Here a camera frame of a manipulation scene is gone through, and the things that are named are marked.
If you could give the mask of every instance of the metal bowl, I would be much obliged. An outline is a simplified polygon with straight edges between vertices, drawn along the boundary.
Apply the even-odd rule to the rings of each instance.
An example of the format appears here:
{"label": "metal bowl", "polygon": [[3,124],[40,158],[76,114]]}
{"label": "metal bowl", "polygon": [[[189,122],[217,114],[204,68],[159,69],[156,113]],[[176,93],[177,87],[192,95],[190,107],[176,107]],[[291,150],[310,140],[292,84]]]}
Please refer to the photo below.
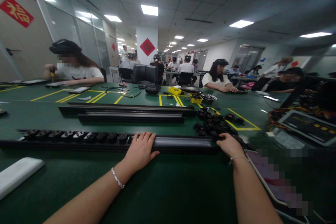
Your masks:
{"label": "metal bowl", "polygon": [[213,101],[217,100],[216,96],[213,96],[211,94],[202,94],[203,101],[206,103],[212,103]]}

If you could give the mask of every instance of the hand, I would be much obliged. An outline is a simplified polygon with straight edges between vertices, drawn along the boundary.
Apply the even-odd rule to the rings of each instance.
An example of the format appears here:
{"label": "hand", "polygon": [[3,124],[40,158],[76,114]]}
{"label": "hand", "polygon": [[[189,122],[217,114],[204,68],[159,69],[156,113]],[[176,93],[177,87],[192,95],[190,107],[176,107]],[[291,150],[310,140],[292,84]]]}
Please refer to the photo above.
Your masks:
{"label": "hand", "polygon": [[224,92],[224,93],[229,92],[229,89],[227,87],[220,87],[219,90]]}
{"label": "hand", "polygon": [[135,134],[131,146],[122,160],[122,163],[132,174],[144,168],[159,155],[159,151],[151,152],[155,136],[156,134],[152,135],[151,132],[142,132],[140,136],[139,133]]}
{"label": "hand", "polygon": [[238,89],[236,87],[232,86],[232,87],[230,87],[230,92],[237,93]]}
{"label": "hand", "polygon": [[242,156],[245,155],[242,146],[236,139],[234,139],[230,134],[223,133],[219,135],[224,138],[222,141],[217,141],[217,145],[224,151],[229,157]]}
{"label": "hand", "polygon": [[46,70],[48,70],[49,72],[51,71],[51,70],[55,70],[55,71],[57,71],[57,67],[56,66],[54,66],[53,64],[45,64],[44,65],[44,68],[46,69]]}

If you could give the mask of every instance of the chinese character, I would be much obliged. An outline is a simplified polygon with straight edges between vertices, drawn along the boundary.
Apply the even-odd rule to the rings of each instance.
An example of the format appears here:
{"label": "chinese character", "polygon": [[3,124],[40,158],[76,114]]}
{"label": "chinese character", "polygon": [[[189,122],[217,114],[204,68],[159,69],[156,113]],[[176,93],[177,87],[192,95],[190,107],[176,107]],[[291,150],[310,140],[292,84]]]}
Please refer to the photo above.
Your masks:
{"label": "chinese character", "polygon": [[26,12],[21,8],[20,5],[13,5],[12,3],[8,2],[7,7],[11,8],[10,14],[13,15],[16,19],[20,19],[23,22],[30,23],[29,17],[26,15]]}

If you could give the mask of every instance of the green workbench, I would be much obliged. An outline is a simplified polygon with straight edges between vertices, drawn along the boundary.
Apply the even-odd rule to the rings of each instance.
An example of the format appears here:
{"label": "green workbench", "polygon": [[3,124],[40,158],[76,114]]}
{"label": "green workbench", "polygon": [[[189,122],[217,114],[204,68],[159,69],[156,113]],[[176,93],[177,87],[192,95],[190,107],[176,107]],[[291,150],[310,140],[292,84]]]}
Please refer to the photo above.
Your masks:
{"label": "green workbench", "polygon": [[[104,86],[117,86],[104,83]],[[265,101],[255,93],[244,95],[202,89],[218,100],[211,107],[221,107],[225,115],[236,113],[246,120],[245,126],[234,125],[246,142],[256,149],[278,150],[265,137],[270,111],[281,103]],[[58,106],[66,102],[95,102],[175,106],[190,105],[185,97],[168,99],[162,87],[160,95],[144,90],[135,98],[109,92],[96,84],[80,95],[70,95],[44,85],[12,87],[0,91],[0,101],[9,102],[0,108],[8,115],[0,117],[0,139],[15,140],[21,135],[16,129],[52,129],[73,131],[105,131],[135,133],[151,131],[165,135],[196,135],[193,125],[197,118],[186,118],[184,124],[90,123],[77,118],[64,118]],[[133,89],[127,95],[135,95]],[[77,98],[91,96],[91,100]],[[0,150],[0,170],[24,157],[42,159],[43,168],[0,201],[2,223],[41,223],[66,202],[116,165],[124,153],[61,152],[42,150]],[[216,155],[160,154],[127,183],[102,223],[237,223],[232,167],[222,152]]]}

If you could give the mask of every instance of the red diamond sign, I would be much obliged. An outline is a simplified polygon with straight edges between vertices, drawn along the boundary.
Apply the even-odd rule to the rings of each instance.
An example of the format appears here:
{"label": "red diamond sign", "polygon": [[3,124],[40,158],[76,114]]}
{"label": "red diamond sign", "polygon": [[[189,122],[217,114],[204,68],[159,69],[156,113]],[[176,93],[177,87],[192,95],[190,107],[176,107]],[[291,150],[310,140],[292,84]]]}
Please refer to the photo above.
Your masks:
{"label": "red diamond sign", "polygon": [[155,49],[152,42],[148,38],[141,44],[140,48],[147,56],[151,54]]}

